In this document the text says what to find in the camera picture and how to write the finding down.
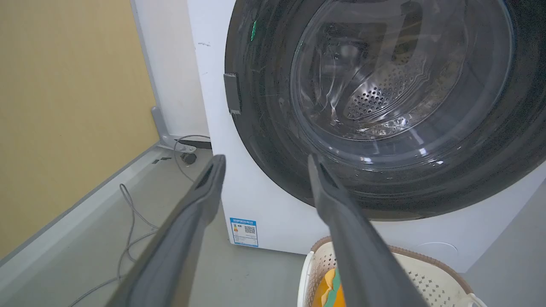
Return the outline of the white panel board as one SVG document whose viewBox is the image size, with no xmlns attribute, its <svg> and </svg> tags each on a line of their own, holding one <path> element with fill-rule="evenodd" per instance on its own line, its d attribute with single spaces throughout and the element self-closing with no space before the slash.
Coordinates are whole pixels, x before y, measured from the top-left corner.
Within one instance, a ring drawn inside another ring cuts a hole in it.
<svg viewBox="0 0 546 307">
<path fill-rule="evenodd" d="M 187 0 L 131 0 L 156 104 L 176 139 L 209 141 Z"/>
</svg>

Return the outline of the round dark glass washer door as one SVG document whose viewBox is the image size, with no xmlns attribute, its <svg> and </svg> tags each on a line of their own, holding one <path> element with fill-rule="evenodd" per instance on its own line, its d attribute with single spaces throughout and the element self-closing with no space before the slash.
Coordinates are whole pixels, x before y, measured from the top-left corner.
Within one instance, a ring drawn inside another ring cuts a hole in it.
<svg viewBox="0 0 546 307">
<path fill-rule="evenodd" d="M 546 162 L 546 0 L 235 0 L 225 73 L 246 150 L 308 205 L 310 154 L 387 221 Z"/>
</svg>

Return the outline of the blue energy label sticker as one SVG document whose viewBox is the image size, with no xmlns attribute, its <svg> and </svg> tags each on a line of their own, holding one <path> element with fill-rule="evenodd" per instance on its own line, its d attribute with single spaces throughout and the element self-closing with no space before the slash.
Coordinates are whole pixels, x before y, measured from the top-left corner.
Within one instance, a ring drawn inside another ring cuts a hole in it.
<svg viewBox="0 0 546 307">
<path fill-rule="evenodd" d="M 233 243 L 240 246 L 259 247 L 256 221 L 230 218 Z"/>
</svg>

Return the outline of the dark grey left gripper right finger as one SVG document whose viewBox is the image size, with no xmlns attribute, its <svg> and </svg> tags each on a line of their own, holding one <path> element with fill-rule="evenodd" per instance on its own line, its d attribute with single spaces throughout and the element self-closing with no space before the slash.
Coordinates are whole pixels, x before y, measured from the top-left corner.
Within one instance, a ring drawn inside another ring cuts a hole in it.
<svg viewBox="0 0 546 307">
<path fill-rule="evenodd" d="M 308 156 L 314 206 L 328 226 L 346 307 L 428 307 L 388 246 L 323 160 Z"/>
</svg>

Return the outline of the grey metal floor bracket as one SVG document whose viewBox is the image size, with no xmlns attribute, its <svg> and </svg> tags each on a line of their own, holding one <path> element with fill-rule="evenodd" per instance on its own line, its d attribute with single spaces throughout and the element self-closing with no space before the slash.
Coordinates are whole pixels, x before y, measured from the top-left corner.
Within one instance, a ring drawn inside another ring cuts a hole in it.
<svg viewBox="0 0 546 307">
<path fill-rule="evenodd" d="M 179 141 L 177 141 L 178 138 L 168 132 L 166 122 L 164 120 L 164 116 L 160 107 L 152 107 L 151 114 L 159 136 L 159 147 L 169 148 L 170 150 L 183 152 L 186 154 L 192 154 L 195 152 L 195 150 L 197 149 L 196 147 L 181 144 Z"/>
</svg>

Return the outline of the white washing machine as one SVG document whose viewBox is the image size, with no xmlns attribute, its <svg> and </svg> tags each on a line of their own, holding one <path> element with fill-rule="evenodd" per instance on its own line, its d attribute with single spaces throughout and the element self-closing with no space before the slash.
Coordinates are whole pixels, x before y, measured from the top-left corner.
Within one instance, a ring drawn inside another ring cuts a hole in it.
<svg viewBox="0 0 546 307">
<path fill-rule="evenodd" d="M 227 158 L 221 200 L 229 240 L 233 243 L 230 218 L 242 218 L 256 221 L 258 248 L 306 254 L 316 241 L 329 235 L 328 227 L 314 204 L 296 199 L 259 168 L 242 143 L 228 110 L 224 73 L 234 5 L 235 0 L 188 0 L 212 151 Z M 431 256 L 466 272 L 545 180 L 546 162 L 505 190 L 472 206 L 413 220 L 369 218 L 351 199 L 389 245 Z"/>
</svg>

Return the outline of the white perforated laundry basket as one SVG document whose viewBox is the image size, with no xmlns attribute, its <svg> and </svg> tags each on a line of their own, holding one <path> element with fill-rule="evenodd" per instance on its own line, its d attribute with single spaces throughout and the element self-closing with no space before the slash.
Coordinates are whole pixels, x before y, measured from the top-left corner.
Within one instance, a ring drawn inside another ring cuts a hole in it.
<svg viewBox="0 0 546 307">
<path fill-rule="evenodd" d="M 488 307 L 461 275 L 441 261 L 400 247 L 389 249 L 429 307 Z M 304 261 L 297 307 L 311 307 L 320 281 L 336 267 L 331 237 L 323 237 L 312 246 Z"/>
</svg>

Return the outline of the yellow and green cloth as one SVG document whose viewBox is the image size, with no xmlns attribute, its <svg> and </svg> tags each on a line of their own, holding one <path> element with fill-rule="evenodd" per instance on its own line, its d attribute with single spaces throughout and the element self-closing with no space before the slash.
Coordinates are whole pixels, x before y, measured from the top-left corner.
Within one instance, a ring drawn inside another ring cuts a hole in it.
<svg viewBox="0 0 546 307">
<path fill-rule="evenodd" d="M 346 307 L 343 286 L 337 268 L 326 272 L 320 280 L 311 307 Z"/>
</svg>

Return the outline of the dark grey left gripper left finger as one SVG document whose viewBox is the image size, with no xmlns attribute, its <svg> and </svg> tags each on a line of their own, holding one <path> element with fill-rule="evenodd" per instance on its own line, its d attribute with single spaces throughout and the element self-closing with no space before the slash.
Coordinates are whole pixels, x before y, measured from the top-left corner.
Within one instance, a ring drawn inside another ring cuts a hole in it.
<svg viewBox="0 0 546 307">
<path fill-rule="evenodd" d="M 214 155 L 105 307 L 189 307 L 206 227 L 215 219 L 226 156 Z"/>
</svg>

